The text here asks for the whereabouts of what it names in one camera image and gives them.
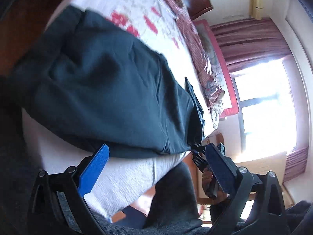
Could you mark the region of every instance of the curtain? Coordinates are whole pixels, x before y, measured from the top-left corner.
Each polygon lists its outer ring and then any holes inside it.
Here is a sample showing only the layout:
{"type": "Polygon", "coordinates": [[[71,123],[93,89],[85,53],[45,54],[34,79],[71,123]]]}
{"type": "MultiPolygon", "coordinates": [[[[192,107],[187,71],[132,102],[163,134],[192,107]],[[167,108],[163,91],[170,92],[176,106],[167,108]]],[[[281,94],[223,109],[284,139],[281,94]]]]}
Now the curtain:
{"type": "Polygon", "coordinates": [[[287,155],[283,182],[294,179],[306,170],[309,147],[297,149],[287,155]]]}
{"type": "Polygon", "coordinates": [[[291,51],[270,18],[244,19],[211,27],[229,72],[291,55],[291,51]]]}

